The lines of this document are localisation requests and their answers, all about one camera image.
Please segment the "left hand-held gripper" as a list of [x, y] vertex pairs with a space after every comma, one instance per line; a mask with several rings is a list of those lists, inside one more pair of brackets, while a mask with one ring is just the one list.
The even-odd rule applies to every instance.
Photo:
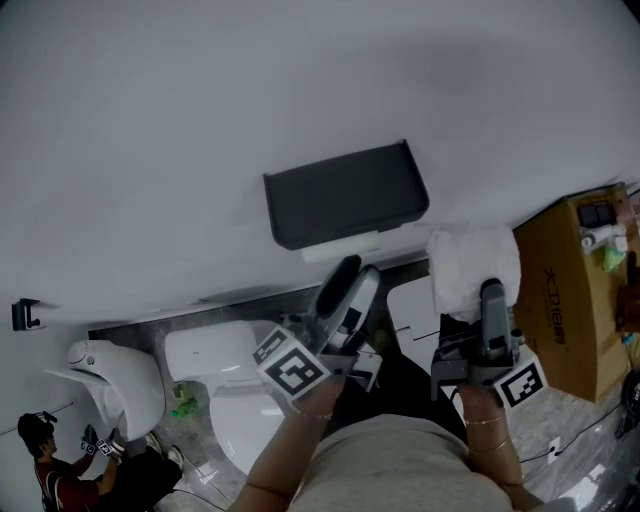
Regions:
[[345, 257], [318, 288], [313, 315], [286, 315], [253, 352], [261, 380], [291, 402], [331, 376], [351, 377], [370, 392], [382, 357], [360, 331], [380, 284], [372, 265]]

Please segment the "thin used toilet paper roll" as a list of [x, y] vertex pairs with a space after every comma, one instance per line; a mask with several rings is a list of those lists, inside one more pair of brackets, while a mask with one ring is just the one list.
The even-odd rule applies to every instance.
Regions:
[[336, 258], [366, 254], [378, 250], [379, 247], [380, 234], [377, 231], [372, 231], [305, 247], [301, 250], [301, 255], [305, 263], [315, 264]]

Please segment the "black wall hook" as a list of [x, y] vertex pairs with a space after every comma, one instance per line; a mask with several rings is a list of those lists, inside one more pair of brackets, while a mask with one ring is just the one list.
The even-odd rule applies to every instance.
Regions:
[[35, 299], [21, 298], [12, 304], [12, 329], [14, 332], [28, 332], [44, 329], [45, 325], [33, 316], [32, 310], [42, 305]]

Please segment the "small white open-lid toilet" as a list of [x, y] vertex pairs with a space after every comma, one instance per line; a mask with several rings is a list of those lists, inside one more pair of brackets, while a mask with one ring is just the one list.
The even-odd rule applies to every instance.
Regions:
[[82, 340], [69, 348], [64, 368], [45, 372], [83, 385], [105, 426], [118, 429], [128, 442], [145, 437], [165, 412], [158, 364], [142, 351], [108, 340]]

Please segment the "white square-lid toilet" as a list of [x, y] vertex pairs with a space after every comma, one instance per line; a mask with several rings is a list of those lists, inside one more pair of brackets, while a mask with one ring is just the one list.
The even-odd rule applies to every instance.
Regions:
[[430, 275], [399, 285], [387, 296], [400, 351], [428, 374], [441, 331], [441, 315], [436, 312], [434, 297]]

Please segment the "brown claw clip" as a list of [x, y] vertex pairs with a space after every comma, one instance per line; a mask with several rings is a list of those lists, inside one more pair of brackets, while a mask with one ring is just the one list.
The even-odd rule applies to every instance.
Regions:
[[635, 251], [627, 258], [627, 284], [617, 295], [616, 329], [620, 333], [640, 333], [640, 258]]

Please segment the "black wall paper holder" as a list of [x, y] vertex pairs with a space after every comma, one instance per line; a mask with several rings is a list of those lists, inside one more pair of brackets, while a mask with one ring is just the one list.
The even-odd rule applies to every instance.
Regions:
[[263, 183], [272, 237], [291, 251], [393, 230], [430, 206], [405, 140], [265, 174]]

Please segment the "black metal fixture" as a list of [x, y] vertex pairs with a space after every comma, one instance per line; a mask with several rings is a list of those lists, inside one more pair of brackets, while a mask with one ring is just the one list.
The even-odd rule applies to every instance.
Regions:
[[617, 224], [617, 215], [610, 202], [584, 203], [577, 206], [580, 226], [585, 229], [597, 229]]

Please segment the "white tissue wad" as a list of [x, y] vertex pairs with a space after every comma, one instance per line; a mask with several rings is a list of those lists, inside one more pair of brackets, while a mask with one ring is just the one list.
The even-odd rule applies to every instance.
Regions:
[[506, 305], [516, 304], [521, 282], [518, 246], [507, 226], [445, 226], [427, 241], [435, 310], [473, 324], [481, 315], [481, 287], [499, 280]]

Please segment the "person's left forearm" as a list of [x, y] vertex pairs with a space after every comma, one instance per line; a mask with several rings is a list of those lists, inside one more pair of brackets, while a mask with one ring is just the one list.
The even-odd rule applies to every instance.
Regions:
[[252, 466], [228, 512], [286, 512], [344, 388], [343, 377], [330, 377], [291, 403], [293, 413]]

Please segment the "person's grey sweatshirt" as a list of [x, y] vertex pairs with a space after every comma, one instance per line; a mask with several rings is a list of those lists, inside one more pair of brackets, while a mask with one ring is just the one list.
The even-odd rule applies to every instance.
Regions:
[[524, 512], [424, 419], [380, 415], [323, 440], [287, 512]]

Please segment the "white tube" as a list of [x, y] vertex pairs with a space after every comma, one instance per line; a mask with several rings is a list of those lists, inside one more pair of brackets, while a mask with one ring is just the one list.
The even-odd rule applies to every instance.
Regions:
[[591, 252], [602, 244], [612, 241], [616, 237], [625, 237], [625, 230], [619, 225], [605, 225], [598, 228], [586, 229], [581, 232], [580, 243], [585, 252]]

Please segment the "person's right forearm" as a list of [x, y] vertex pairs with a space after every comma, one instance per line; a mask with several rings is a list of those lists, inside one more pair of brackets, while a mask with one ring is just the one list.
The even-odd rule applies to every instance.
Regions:
[[543, 502], [524, 487], [521, 463], [498, 395], [472, 385], [462, 385], [458, 392], [472, 468], [500, 487], [515, 510], [527, 512], [541, 506]]

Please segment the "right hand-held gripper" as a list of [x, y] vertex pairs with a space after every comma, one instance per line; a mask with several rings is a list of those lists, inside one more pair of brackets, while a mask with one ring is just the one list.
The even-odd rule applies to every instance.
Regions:
[[481, 321], [440, 315], [439, 345], [431, 363], [430, 398], [443, 387], [471, 384], [492, 388], [514, 409], [545, 388], [546, 378], [521, 330], [510, 326], [506, 293], [496, 278], [481, 286]]

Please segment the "green packet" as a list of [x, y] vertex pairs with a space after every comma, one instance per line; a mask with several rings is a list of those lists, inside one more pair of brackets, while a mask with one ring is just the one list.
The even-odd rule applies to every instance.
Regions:
[[614, 246], [607, 245], [604, 249], [602, 268], [607, 273], [615, 272], [626, 258], [626, 251], [621, 251]]

